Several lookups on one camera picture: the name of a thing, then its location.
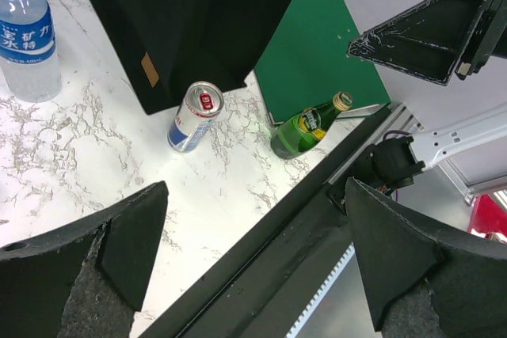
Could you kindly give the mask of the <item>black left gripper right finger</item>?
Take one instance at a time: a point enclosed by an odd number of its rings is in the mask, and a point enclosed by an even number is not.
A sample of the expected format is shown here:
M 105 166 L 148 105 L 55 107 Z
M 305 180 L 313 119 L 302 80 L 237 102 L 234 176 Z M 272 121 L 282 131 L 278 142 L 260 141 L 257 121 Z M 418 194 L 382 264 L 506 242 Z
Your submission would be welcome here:
M 404 207 L 353 178 L 345 208 L 375 331 L 506 335 L 505 244 Z

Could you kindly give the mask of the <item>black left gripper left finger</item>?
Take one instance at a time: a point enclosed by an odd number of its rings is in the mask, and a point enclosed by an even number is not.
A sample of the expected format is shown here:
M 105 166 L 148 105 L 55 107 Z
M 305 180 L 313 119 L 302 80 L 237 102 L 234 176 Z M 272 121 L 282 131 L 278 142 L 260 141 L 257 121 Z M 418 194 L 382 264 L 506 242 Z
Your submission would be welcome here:
M 168 206 L 160 181 L 1 248 L 3 337 L 127 337 L 142 309 Z

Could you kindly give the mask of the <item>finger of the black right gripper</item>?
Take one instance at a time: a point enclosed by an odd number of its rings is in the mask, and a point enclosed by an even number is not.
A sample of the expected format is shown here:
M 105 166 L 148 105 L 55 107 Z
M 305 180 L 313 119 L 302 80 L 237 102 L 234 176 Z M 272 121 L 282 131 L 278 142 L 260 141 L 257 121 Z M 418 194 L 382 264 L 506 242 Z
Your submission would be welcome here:
M 506 57 L 506 0 L 424 0 L 349 43 L 351 56 L 439 85 Z

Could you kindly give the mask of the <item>green glass Perrier bottle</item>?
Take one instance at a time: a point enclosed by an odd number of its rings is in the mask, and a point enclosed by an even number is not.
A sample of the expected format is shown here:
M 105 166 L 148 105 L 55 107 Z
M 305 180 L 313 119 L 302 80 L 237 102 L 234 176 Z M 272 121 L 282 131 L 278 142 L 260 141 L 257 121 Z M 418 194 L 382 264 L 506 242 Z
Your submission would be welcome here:
M 336 118 L 347 112 L 352 104 L 352 96 L 341 91 L 331 101 L 294 115 L 280 125 L 271 138 L 274 154 L 288 160 L 312 150 L 324 139 Z

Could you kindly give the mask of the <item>silver blue energy drink can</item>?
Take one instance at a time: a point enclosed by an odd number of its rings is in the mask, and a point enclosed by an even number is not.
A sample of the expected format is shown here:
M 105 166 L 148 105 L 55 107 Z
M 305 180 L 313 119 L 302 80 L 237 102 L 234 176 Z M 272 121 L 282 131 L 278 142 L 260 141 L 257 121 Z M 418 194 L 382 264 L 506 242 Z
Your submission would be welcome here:
M 194 82 L 188 88 L 168 132 L 169 144 L 178 152 L 194 150 L 224 106 L 223 94 L 210 82 Z

